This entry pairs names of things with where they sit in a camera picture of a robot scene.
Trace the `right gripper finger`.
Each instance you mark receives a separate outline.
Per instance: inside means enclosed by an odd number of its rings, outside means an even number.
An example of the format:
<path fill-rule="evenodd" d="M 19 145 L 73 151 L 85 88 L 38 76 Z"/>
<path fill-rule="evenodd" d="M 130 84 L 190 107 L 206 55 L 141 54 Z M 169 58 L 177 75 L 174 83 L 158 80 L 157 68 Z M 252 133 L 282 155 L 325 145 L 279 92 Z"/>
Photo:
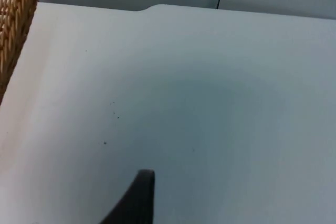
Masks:
<path fill-rule="evenodd" d="M 142 169 L 101 223 L 152 223 L 154 216 L 155 172 Z"/>

